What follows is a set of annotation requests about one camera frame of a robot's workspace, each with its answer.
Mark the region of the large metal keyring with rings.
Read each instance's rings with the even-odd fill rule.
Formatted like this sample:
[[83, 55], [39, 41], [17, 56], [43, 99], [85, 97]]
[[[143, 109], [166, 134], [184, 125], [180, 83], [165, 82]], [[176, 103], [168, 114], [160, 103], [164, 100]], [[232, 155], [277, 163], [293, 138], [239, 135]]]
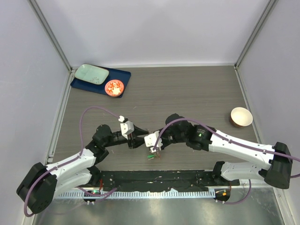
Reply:
[[149, 148], [150, 151], [150, 155], [147, 156], [148, 160], [160, 156], [160, 151], [162, 149], [162, 139], [158, 139], [159, 133], [160, 131], [158, 130], [144, 137], [145, 146]]

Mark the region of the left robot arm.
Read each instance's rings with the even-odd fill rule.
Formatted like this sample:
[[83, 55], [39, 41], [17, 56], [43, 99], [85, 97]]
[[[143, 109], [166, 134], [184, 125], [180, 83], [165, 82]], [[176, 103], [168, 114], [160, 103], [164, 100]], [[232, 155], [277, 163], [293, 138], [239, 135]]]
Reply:
[[91, 142], [62, 161], [43, 165], [34, 164], [16, 190], [24, 201], [24, 214], [31, 217], [45, 210], [52, 200], [74, 187], [87, 184], [95, 187], [99, 181], [96, 164], [109, 154], [107, 147], [127, 144], [130, 149], [144, 144], [144, 135], [149, 134], [127, 121], [120, 125], [120, 131], [112, 132], [108, 125], [97, 127]]

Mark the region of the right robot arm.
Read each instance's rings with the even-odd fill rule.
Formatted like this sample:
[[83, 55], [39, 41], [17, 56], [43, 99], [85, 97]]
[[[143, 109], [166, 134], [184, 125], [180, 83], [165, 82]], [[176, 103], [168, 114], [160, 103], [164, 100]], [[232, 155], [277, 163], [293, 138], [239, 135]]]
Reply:
[[212, 181], [223, 185], [237, 179], [263, 180], [270, 186], [288, 189], [292, 178], [293, 157], [286, 144], [255, 143], [225, 134], [203, 123], [172, 114], [166, 119], [155, 142], [164, 149], [173, 143], [185, 143], [194, 150], [222, 153], [242, 159], [242, 163], [217, 162]]

